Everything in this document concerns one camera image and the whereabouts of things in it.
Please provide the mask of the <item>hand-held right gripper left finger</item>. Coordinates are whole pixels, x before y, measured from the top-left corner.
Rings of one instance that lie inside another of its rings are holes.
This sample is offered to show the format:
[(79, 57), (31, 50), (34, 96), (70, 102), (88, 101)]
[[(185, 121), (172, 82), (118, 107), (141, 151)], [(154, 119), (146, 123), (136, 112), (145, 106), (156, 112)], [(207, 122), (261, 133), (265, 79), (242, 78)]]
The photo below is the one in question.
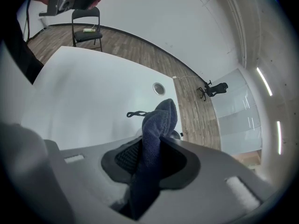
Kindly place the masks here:
[(114, 182), (101, 167), (103, 155), (135, 137), (106, 144), (59, 150), (46, 140), (50, 166), (68, 202), (60, 208), (58, 224), (133, 224), (134, 220), (111, 209), (123, 198), (127, 185)]

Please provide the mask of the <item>person's left hand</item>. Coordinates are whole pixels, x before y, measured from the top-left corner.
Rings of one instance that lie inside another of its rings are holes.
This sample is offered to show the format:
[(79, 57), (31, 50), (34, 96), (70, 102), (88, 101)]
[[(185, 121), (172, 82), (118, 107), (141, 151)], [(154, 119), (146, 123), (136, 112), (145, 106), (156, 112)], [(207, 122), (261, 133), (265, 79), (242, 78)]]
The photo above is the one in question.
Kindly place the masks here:
[(89, 7), (88, 10), (96, 7), (102, 0), (95, 0)]

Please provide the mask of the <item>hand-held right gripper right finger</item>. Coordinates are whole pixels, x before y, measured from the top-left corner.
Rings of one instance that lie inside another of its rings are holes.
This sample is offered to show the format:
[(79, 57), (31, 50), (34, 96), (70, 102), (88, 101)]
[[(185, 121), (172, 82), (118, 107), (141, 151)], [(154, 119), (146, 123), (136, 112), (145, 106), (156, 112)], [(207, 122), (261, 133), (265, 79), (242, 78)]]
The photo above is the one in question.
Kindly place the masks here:
[(163, 190), (140, 218), (143, 224), (255, 223), (268, 211), (274, 189), (230, 155), (187, 141), (164, 139), (165, 144), (186, 151), (187, 167), (199, 172), (186, 187)]

